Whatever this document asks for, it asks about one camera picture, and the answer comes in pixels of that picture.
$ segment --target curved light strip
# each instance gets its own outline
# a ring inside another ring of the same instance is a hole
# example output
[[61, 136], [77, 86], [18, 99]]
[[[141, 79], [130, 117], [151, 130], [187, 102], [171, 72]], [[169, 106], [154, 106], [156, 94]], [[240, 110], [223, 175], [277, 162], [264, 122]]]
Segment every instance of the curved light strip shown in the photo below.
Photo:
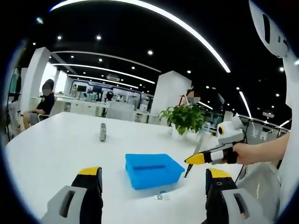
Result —
[[243, 92], [239, 91], [239, 94], [241, 95], [241, 98], [242, 98], [242, 100], [243, 100], [243, 102], [244, 102], [244, 104], [245, 104], [245, 107], [246, 107], [246, 109], [247, 109], [247, 112], [248, 112], [249, 117], [252, 118], [251, 113], [250, 113], [250, 110], [249, 110], [249, 107], [248, 107], [248, 104], [247, 104], [247, 101], [246, 101], [246, 99], [245, 99], [245, 97], [244, 97]]
[[120, 59], [120, 60], [123, 60], [123, 61], [135, 63], [135, 64], [146, 67], [148, 69], [152, 69], [152, 70], [157, 71], [157, 72], [161, 72], [160, 70], [152, 68], [152, 67], [147, 66], [145, 64], [141, 64], [139, 62], [135, 62], [135, 61], [123, 58], [123, 57], [118, 57], [118, 56], [113, 56], [113, 55], [107, 55], [107, 54], [96, 53], [96, 52], [88, 52], [88, 51], [76, 51], [76, 50], [63, 50], [63, 51], [54, 51], [54, 52], [52, 52], [52, 54], [60, 54], [60, 53], [76, 53], [76, 54], [89, 54], [89, 55], [99, 55], [99, 56], [105, 56], [105, 57], [112, 57], [112, 58]]
[[108, 80], [108, 79], [103, 79], [103, 78], [94, 78], [94, 77], [89, 77], [89, 76], [79, 76], [79, 75], [68, 75], [68, 76], [71, 76], [71, 77], [78, 77], [78, 78], [95, 79], [95, 80], [100, 80], [100, 81], [103, 81], [103, 82], [110, 82], [110, 83], [115, 83], [115, 84], [119, 84], [119, 85], [125, 85], [125, 86], [128, 86], [128, 87], [132, 87], [132, 88], [138, 89], [138, 87], [137, 87], [137, 86], [134, 86], [134, 85], [129, 85], [129, 84], [125, 84], [125, 83], [119, 83], [119, 82], [115, 82], [115, 81], [110, 81], [110, 80]]
[[90, 69], [99, 69], [99, 70], [104, 70], [104, 71], [110, 71], [110, 72], [115, 72], [115, 73], [122, 74], [122, 75], [125, 75], [125, 76], [130, 76], [130, 77], [133, 77], [133, 78], [138, 78], [138, 79], [143, 80], [145, 82], [155, 84], [155, 82], [147, 80], [145, 78], [141, 78], [141, 77], [138, 77], [138, 76], [133, 76], [133, 75], [130, 75], [128, 73], [121, 72], [121, 71], [115, 71], [115, 70], [111, 70], [111, 69], [104, 69], [104, 68], [95, 67], [95, 66], [89, 66], [89, 65], [83, 65], [83, 64], [60, 64], [60, 63], [54, 63], [52, 65], [55, 65], [55, 66], [57, 66], [57, 65], [76, 66], [76, 67], [84, 67], [84, 68], [90, 68]]
[[[66, 1], [61, 2], [61, 3], [57, 4], [56, 6], [54, 6], [50, 11], [58, 9], [62, 6], [66, 6], [66, 5], [69, 5], [72, 3], [82, 2], [82, 1], [89, 1], [89, 0], [66, 0]], [[154, 6], [149, 3], [139, 1], [139, 0], [108, 0], [108, 1], [118, 1], [118, 2], [124, 2], [124, 3], [128, 3], [128, 4], [140, 6], [140, 7], [146, 8], [150, 11], [153, 11], [155, 13], [158, 13], [158, 14], [168, 18], [169, 20], [175, 22], [180, 27], [184, 28], [190, 34], [192, 34], [196, 39], [198, 39], [214, 55], [214, 57], [219, 61], [219, 63], [224, 68], [224, 70], [227, 73], [230, 73], [228, 66], [225, 64], [224, 60], [220, 57], [220, 55], [216, 52], [216, 50], [198, 32], [196, 32], [192, 27], [190, 27], [187, 23], [180, 20], [178, 17], [170, 14], [169, 12], [166, 12], [165, 10], [163, 10], [157, 6]]]

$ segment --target office desk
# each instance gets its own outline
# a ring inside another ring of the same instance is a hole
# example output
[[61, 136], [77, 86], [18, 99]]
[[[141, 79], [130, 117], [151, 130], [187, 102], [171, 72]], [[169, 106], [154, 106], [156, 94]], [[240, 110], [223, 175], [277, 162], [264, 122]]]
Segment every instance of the office desk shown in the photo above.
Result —
[[[100, 142], [100, 124], [107, 126], [107, 140]], [[175, 141], [168, 127], [63, 112], [50, 117], [11, 140], [5, 150], [9, 171], [19, 195], [41, 218], [47, 202], [77, 173], [87, 167], [103, 168], [103, 217], [105, 224], [198, 224], [206, 218], [205, 181], [209, 164], [194, 166], [187, 178], [156, 189], [134, 190], [125, 170], [127, 153], [167, 153], [185, 169], [184, 159], [196, 143]], [[217, 144], [211, 137], [207, 147]], [[218, 168], [236, 178], [241, 165]], [[169, 201], [156, 200], [166, 190]]]

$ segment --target person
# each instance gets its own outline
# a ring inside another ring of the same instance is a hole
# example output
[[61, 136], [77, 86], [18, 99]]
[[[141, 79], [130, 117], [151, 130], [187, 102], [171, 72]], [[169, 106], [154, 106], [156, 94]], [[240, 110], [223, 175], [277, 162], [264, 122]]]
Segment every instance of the person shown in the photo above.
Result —
[[24, 128], [28, 129], [30, 126], [39, 122], [38, 115], [49, 115], [52, 107], [55, 103], [54, 93], [54, 81], [48, 79], [43, 85], [43, 97], [37, 108], [32, 111], [24, 112], [23, 123]]
[[198, 93], [194, 91], [194, 88], [191, 88], [189, 90], [187, 90], [186, 95], [181, 96], [180, 102], [179, 102], [179, 106], [185, 105], [188, 106], [190, 105], [190, 103], [194, 103], [193, 98], [194, 97], [199, 97]]

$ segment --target seated person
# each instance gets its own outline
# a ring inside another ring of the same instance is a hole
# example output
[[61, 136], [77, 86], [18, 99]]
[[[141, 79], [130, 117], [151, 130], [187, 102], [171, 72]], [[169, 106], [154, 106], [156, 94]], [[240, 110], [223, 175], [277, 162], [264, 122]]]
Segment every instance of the seated person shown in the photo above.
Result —
[[53, 93], [54, 81], [48, 79], [43, 85], [43, 98], [38, 104], [37, 108], [32, 111], [24, 112], [23, 123], [24, 128], [28, 129], [30, 126], [39, 122], [38, 115], [49, 115], [55, 103]]

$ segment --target black ceiling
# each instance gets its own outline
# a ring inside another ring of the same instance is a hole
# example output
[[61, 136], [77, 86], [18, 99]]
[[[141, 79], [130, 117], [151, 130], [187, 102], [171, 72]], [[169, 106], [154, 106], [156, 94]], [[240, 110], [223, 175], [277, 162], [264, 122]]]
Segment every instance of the black ceiling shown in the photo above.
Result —
[[[28, 66], [36, 48], [50, 51], [89, 51], [124, 57], [157, 70], [110, 58], [78, 53], [58, 53], [65, 63], [97, 66], [157, 82], [158, 76], [174, 70], [192, 80], [202, 101], [211, 101], [211, 91], [220, 93], [235, 112], [248, 115], [236, 87], [243, 91], [251, 114], [265, 120], [263, 111], [275, 114], [269, 122], [281, 124], [291, 118], [285, 104], [286, 79], [279, 71], [282, 60], [260, 41], [250, 15], [248, 1], [147, 0], [177, 16], [198, 31], [220, 54], [231, 70], [227, 73], [213, 55], [187, 31], [167, 18], [138, 6], [109, 1], [85, 1], [61, 7], [43, 17], [30, 31], [21, 66]], [[275, 5], [267, 9], [274, 12]], [[57, 63], [52, 57], [51, 63]], [[78, 75], [99, 77], [107, 72], [72, 67]], [[121, 75], [124, 83], [142, 84], [154, 93], [155, 85]]]

